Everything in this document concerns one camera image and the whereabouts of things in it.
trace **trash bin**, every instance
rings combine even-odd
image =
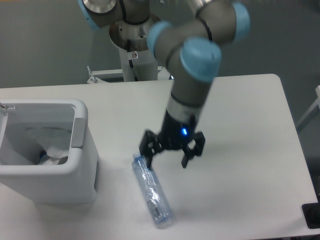
[[[97,197],[99,154],[76,99],[0,99],[0,182],[39,203]]]

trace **robotic arm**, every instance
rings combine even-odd
[[[213,79],[219,73],[222,59],[219,46],[249,33],[247,9],[228,0],[188,0],[195,19],[172,27],[150,14],[149,0],[78,0],[78,3],[91,28],[111,25],[111,40],[120,50],[144,52],[145,59],[151,59],[144,61],[140,71],[134,70],[137,67],[132,60],[121,60],[124,76],[129,72],[126,62],[136,81],[143,77],[157,79],[156,58],[174,77],[161,130],[158,134],[146,130],[139,150],[151,168],[156,154],[181,149],[182,167],[186,168],[189,160],[202,155],[205,145],[204,134],[195,129]],[[152,74],[145,74],[150,69],[154,69]]]
[[[242,39],[250,30],[249,14],[241,3],[190,0],[189,4],[194,21],[177,28],[159,22],[148,36],[149,49],[174,76],[161,130],[158,134],[147,130],[139,146],[148,168],[153,156],[164,150],[182,149],[183,168],[194,156],[202,155],[206,139],[195,129],[219,72],[222,54],[217,44]]]

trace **metal bracket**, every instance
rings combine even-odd
[[[11,110],[16,110],[15,106],[7,106],[4,105],[0,102],[0,109],[5,110],[5,111],[11,111]]]
[[[87,81],[88,84],[99,84],[99,83],[108,83],[107,81],[103,81],[101,79],[116,79],[122,78],[123,70],[122,69],[114,69],[114,70],[101,70],[101,71],[91,71],[90,70],[89,79]],[[170,73],[163,67],[158,66],[158,80],[168,80],[170,78]]]
[[[300,133],[310,122],[312,119],[320,113],[320,100],[317,98],[311,106],[305,111],[305,113],[300,117],[298,122],[296,123],[296,131]]]

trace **white table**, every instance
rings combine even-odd
[[[170,80],[0,89],[1,98],[85,102],[101,157],[92,204],[34,204],[0,185],[1,240],[251,240],[320,234],[301,205],[317,201],[279,78],[215,80],[198,129],[203,156],[181,167],[182,152],[155,157],[175,223],[155,228],[131,168],[146,128],[158,131]]]

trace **black object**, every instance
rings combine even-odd
[[[303,204],[302,211],[308,228],[320,229],[320,203]]]
[[[181,123],[165,113],[162,128],[159,134],[146,130],[139,146],[140,154],[146,159],[146,165],[151,169],[153,156],[164,150],[183,150],[182,167],[186,168],[188,161],[194,156],[201,156],[206,138],[202,132],[195,133],[196,117],[190,116],[189,123]],[[189,143],[195,142],[191,149]]]

